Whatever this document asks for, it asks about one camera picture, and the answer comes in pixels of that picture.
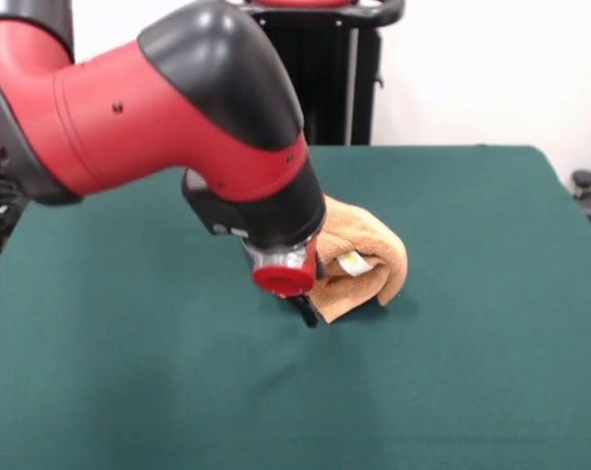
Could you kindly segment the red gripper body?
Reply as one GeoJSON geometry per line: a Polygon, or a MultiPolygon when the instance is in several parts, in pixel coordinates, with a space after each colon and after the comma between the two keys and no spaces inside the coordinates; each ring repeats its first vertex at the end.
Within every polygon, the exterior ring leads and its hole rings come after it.
{"type": "Polygon", "coordinates": [[[252,279],[262,289],[285,298],[311,290],[317,262],[308,253],[263,254],[252,262],[252,279]]]}

